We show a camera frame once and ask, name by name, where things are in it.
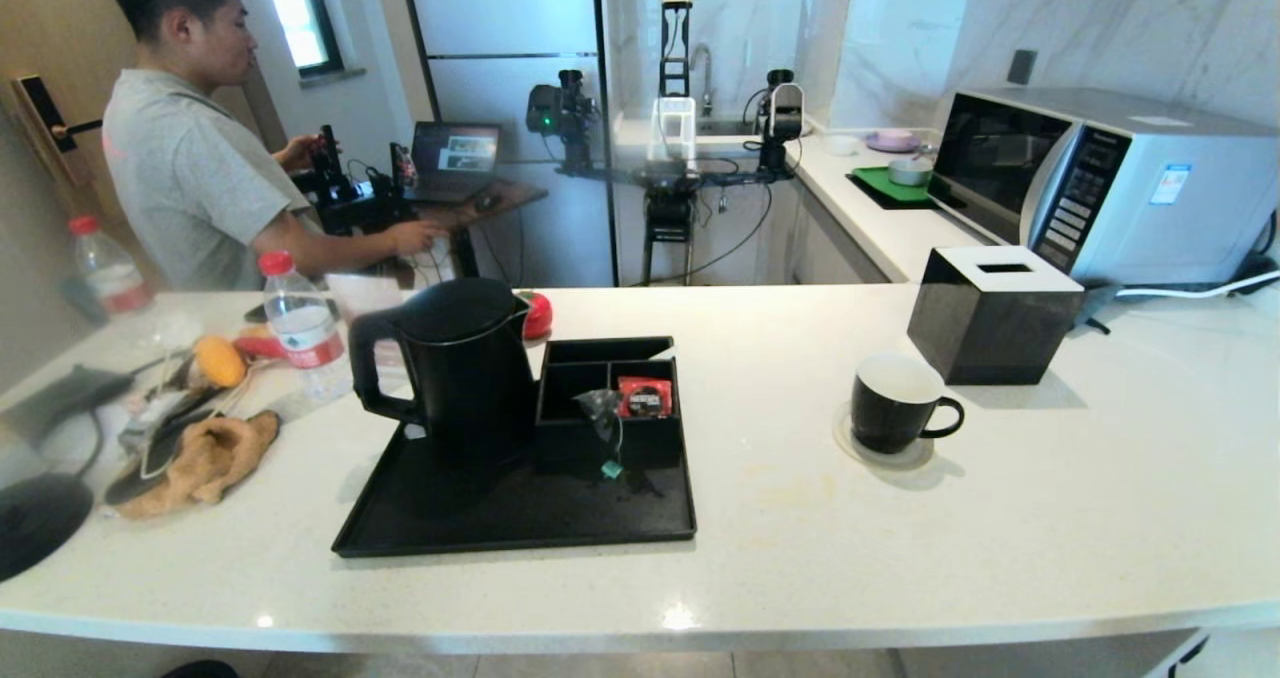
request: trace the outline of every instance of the window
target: window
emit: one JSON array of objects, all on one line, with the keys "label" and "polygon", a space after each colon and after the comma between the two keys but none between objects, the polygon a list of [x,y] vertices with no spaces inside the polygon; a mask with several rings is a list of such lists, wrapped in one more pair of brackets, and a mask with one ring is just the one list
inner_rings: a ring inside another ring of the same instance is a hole
[{"label": "window", "polygon": [[284,26],[289,52],[298,73],[306,78],[342,72],[342,55],[333,36],[324,0],[271,0]]}]

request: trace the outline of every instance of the bowl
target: bowl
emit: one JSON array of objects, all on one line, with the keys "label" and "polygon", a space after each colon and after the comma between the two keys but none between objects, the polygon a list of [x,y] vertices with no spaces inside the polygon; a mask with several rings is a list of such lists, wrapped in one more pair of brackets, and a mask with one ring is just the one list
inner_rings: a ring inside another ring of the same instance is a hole
[{"label": "bowl", "polygon": [[858,139],[854,136],[823,136],[822,148],[828,155],[858,154]]},{"label": "bowl", "polygon": [[897,185],[924,185],[933,171],[932,160],[902,159],[888,164],[888,180]]}]

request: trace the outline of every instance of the sink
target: sink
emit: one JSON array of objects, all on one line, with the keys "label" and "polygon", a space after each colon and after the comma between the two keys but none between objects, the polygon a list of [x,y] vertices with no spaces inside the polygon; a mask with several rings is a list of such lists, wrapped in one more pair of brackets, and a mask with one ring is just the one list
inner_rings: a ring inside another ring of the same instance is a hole
[{"label": "sink", "polygon": [[744,125],[736,119],[701,119],[698,122],[699,136],[754,136],[750,125]]}]

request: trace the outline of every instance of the kettle handle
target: kettle handle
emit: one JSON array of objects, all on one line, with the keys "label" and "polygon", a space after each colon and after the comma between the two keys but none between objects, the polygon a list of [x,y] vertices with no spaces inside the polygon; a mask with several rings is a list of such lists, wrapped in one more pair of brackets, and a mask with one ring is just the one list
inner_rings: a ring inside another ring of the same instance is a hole
[{"label": "kettle handle", "polygon": [[390,322],[394,310],[379,310],[376,313],[360,315],[351,324],[351,372],[356,395],[370,413],[384,414],[388,418],[403,420],[406,423],[421,423],[422,417],[413,409],[412,400],[388,397],[378,386],[378,363],[374,359],[374,344],[379,340],[399,342],[396,327]]}]

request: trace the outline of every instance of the man's hand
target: man's hand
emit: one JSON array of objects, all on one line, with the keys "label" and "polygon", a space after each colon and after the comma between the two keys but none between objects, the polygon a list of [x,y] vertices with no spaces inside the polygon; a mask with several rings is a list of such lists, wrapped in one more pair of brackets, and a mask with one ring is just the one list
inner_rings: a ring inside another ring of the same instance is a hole
[{"label": "man's hand", "polygon": [[275,162],[284,168],[284,173],[294,171],[310,171],[311,169],[311,151],[316,148],[323,148],[324,136],[311,134],[311,136],[294,136],[289,145],[284,146],[284,150],[279,154],[271,154]]},{"label": "man's hand", "polygon": [[381,233],[399,257],[419,255],[430,249],[438,237],[449,235],[444,226],[434,221],[397,223]]}]

